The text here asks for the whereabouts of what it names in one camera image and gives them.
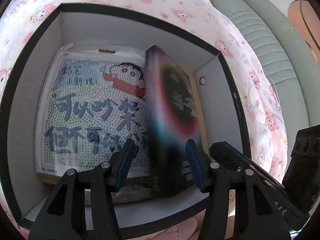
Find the pink cartoon bedspread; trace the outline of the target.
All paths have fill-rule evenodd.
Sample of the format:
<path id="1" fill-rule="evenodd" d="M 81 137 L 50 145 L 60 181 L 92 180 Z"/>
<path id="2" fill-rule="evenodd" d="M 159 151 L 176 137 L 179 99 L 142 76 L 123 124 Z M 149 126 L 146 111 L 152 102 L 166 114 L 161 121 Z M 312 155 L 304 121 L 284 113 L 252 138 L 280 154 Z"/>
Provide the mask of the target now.
<path id="1" fill-rule="evenodd" d="M 11 0 L 1 17 L 1 74 L 10 76 L 14 63 L 36 29 L 61 3 L 111 5 L 164 20 L 217 48 L 231 65 L 240 98 L 262 104 L 261 115 L 272 109 L 284 124 L 279 101 L 261 63 L 231 20 L 209 0 Z"/>

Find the black screen protector box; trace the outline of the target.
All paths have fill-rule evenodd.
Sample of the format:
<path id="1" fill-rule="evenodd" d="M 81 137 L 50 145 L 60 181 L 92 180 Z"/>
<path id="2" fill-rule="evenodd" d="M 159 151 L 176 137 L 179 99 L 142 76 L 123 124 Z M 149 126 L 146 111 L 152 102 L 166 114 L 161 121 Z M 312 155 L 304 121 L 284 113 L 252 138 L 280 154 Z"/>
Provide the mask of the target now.
<path id="1" fill-rule="evenodd" d="M 152 191 L 172 197 L 193 184 L 187 140 L 202 146 L 189 76 L 161 48 L 146 52 L 146 122 Z"/>

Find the cartoon diamond painting kit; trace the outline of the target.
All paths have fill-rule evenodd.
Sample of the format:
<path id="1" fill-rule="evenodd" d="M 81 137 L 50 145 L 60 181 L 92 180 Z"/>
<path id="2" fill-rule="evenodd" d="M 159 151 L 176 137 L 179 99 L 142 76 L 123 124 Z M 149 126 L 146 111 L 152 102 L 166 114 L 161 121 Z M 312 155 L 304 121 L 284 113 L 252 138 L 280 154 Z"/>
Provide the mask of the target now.
<path id="1" fill-rule="evenodd" d="M 35 162 L 40 174 L 93 169 L 132 139 L 139 151 L 128 176 L 150 174 L 145 53 L 124 46 L 56 52 L 39 100 Z"/>

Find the grey padded headboard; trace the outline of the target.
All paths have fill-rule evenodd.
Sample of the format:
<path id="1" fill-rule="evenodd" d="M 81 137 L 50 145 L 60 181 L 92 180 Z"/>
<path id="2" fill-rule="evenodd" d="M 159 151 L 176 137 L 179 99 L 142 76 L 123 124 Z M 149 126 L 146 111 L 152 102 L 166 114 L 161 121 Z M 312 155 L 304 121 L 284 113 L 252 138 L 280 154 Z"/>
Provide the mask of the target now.
<path id="1" fill-rule="evenodd" d="M 289 19 L 269 0 L 210 0 L 239 29 L 278 93 L 288 133 L 319 124 L 319 67 Z"/>

